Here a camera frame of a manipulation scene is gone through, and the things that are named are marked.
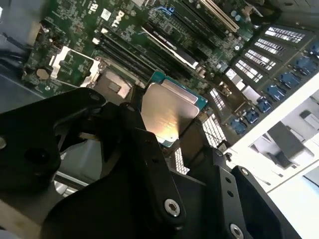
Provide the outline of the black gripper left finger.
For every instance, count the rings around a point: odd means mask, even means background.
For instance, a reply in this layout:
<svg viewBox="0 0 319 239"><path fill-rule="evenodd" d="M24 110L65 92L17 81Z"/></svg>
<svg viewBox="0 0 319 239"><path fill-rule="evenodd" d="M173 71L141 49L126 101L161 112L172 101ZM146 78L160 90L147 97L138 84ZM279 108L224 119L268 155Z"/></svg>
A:
<svg viewBox="0 0 319 239"><path fill-rule="evenodd" d="M128 103L108 103L90 88L1 114L0 134L6 145L0 151L0 189L30 193L44 189L60 167L60 151L75 145L84 132L96 135L105 162L118 159L103 178L126 172L129 188L147 200L152 229L182 228L181 197L140 111Z"/></svg>

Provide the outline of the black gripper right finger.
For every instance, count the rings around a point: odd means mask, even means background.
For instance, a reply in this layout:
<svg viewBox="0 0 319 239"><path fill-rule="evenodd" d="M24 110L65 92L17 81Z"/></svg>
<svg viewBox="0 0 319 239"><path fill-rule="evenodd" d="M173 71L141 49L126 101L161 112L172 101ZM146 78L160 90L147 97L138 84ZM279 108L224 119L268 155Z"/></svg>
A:
<svg viewBox="0 0 319 239"><path fill-rule="evenodd" d="M298 239L300 235L242 166L230 169L210 146L202 123L191 121L179 138L188 176L206 185L204 211L214 239Z"/></svg>

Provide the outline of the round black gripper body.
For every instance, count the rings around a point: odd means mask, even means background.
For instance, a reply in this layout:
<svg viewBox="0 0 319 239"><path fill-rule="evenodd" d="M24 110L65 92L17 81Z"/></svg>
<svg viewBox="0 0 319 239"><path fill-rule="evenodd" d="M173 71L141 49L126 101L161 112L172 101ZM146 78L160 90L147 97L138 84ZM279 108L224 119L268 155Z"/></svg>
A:
<svg viewBox="0 0 319 239"><path fill-rule="evenodd" d="M126 172L103 178L60 201L48 214L43 239L221 239L206 204L206 186L171 172L186 221L177 231L152 229L149 203L129 188Z"/></svg>

